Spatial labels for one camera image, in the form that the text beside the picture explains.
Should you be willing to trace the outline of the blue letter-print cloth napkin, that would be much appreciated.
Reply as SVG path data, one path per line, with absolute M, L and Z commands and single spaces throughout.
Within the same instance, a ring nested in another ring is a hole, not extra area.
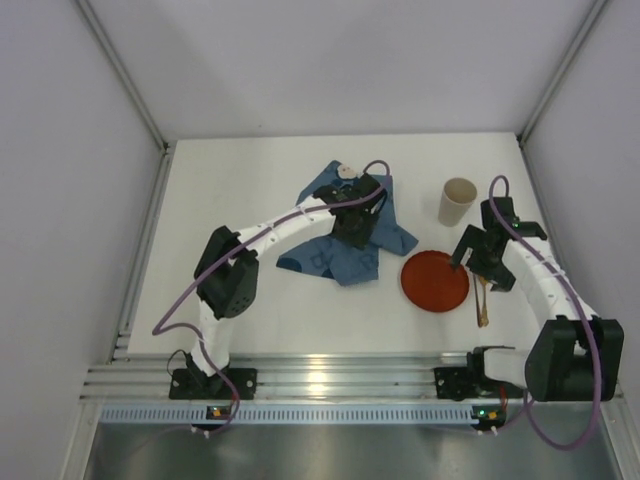
M 354 248 L 324 235 L 303 242 L 281 254 L 276 266 L 295 273 L 327 278 L 346 287 L 378 278 L 379 253 L 409 254 L 418 244 L 415 236 L 401 227 L 395 214 L 393 182 L 386 182 L 387 200 L 367 245 Z

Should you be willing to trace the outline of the red round plastic plate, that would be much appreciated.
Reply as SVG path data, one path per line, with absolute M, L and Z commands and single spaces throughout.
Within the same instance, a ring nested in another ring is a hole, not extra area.
M 470 289 L 468 274 L 461 266 L 451 266 L 447 253 L 426 250 L 411 256 L 403 265 L 400 284 L 407 299 L 416 307 L 445 313 L 459 307 Z

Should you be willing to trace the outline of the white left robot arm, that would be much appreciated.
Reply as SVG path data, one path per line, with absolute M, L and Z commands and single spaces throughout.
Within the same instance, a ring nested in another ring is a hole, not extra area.
M 262 255 L 286 242 L 306 242 L 316 236 L 364 249 L 386 203 L 385 186 L 384 180 L 363 174 L 351 186 L 321 186 L 265 223 L 239 231 L 217 228 L 194 273 L 201 329 L 191 350 L 194 367 L 212 377 L 228 366 L 231 320 L 256 298 Z

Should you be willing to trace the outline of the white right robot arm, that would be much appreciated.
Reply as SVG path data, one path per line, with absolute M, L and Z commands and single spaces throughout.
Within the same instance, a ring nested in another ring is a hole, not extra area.
M 606 402 L 614 397 L 624 343 L 615 319 L 604 319 L 572 288 L 540 224 L 523 221 L 509 196 L 481 204 L 482 225 L 468 226 L 451 259 L 488 281 L 492 290 L 524 294 L 537 336 L 527 347 L 477 347 L 468 354 L 476 375 L 526 390 L 539 402 Z

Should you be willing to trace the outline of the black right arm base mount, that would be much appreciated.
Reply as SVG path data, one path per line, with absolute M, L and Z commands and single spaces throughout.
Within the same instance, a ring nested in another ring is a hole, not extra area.
M 475 347 L 466 353 L 463 366 L 444 366 L 433 370 L 438 399 L 462 401 L 467 399 L 521 399 L 523 390 L 511 383 L 489 378 L 485 374 L 484 353 L 488 350 L 513 350 L 506 346 Z

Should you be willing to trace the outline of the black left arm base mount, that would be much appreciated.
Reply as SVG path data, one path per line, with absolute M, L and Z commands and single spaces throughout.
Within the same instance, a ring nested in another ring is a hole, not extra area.
M 254 368 L 225 367 L 222 372 L 237 390 L 218 374 L 207 376 L 195 365 L 192 356 L 180 350 L 185 366 L 168 370 L 171 377 L 169 398 L 171 400 L 253 400 L 257 389 L 258 371 Z

